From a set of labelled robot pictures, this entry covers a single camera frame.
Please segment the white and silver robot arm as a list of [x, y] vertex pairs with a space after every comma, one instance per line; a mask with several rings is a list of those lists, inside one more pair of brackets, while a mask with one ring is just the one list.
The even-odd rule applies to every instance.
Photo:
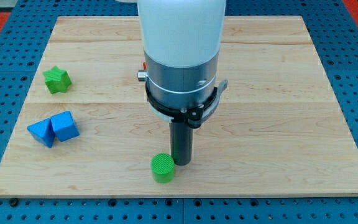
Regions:
[[217, 76], [225, 0], [138, 0], [147, 89], [161, 105], [194, 108]]

